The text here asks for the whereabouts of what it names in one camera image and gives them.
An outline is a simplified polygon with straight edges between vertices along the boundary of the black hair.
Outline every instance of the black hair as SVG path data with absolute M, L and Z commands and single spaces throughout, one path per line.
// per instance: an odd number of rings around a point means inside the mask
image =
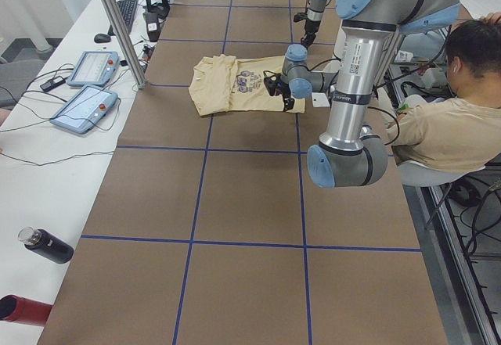
M 449 60 L 458 56 L 477 79 L 486 72 L 501 75 L 501 23 L 463 22 L 451 32 L 445 54 Z

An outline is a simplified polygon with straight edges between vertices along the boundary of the red cylinder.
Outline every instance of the red cylinder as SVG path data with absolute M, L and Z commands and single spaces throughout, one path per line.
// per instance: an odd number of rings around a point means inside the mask
M 0 299 L 0 320 L 6 322 L 43 327 L 51 310 L 51 304 L 28 300 L 22 296 L 9 295 Z

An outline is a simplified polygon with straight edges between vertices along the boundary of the white table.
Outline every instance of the white table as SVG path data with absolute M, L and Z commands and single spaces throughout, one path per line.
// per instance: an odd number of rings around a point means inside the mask
M 117 38 L 113 37 L 112 42 L 107 44 L 93 41 L 94 35 L 106 33 L 109 25 L 101 1 L 91 0 L 41 74 L 56 70 L 64 63 L 76 64 L 85 50 L 106 48 L 117 51 L 120 59 L 123 59 Z M 139 5 L 131 32 L 132 43 L 143 37 L 147 38 L 147 33 L 142 7 Z M 141 52 L 142 46 L 143 43 L 135 45 L 137 53 Z M 124 69 L 126 67 L 117 69 L 112 81 Z M 61 75 L 67 76 L 68 73 L 65 71 Z M 46 78 L 37 81 L 31 89 L 40 90 L 39 85 Z M 109 131 L 94 128 L 86 135 L 79 136 L 45 122 L 19 131 L 0 133 L 0 148 L 5 154 L 37 163 L 61 160 L 77 154 L 114 151 L 136 89 L 130 71 L 111 87 L 122 101 L 114 124 L 116 106 L 99 122 L 99 126 L 105 129 L 113 124 Z M 69 99 L 76 91 L 65 84 L 52 93 Z M 58 99 L 38 93 L 27 93 L 20 103 L 45 118 L 51 117 L 62 106 Z M 31 111 L 17 105 L 0 131 L 40 121 Z M 54 302 L 69 264 L 55 264 L 26 250 L 17 240 L 17 234 L 25 226 L 43 228 L 75 247 L 110 160 L 111 153 L 37 167 L 0 156 L 0 297 L 15 294 L 49 304 Z M 0 343 L 35 344 L 41 331 L 42 327 L 0 322 Z

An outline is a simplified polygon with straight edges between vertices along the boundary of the tablet device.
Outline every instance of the tablet device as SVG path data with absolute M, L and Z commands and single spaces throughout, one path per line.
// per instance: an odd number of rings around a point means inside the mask
M 114 75 L 119 63 L 117 52 L 98 50 L 83 52 L 66 83 L 71 87 L 87 84 L 104 87 Z
M 86 85 L 54 114 L 50 122 L 77 134 L 84 134 L 103 118 L 117 101 L 115 92 Z

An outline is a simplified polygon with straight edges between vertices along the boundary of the computer mouse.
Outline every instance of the computer mouse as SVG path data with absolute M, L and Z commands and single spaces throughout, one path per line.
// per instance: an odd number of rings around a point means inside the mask
M 103 42 L 110 42 L 111 37 L 108 34 L 97 34 L 94 36 L 94 42 L 97 44 L 101 44 Z

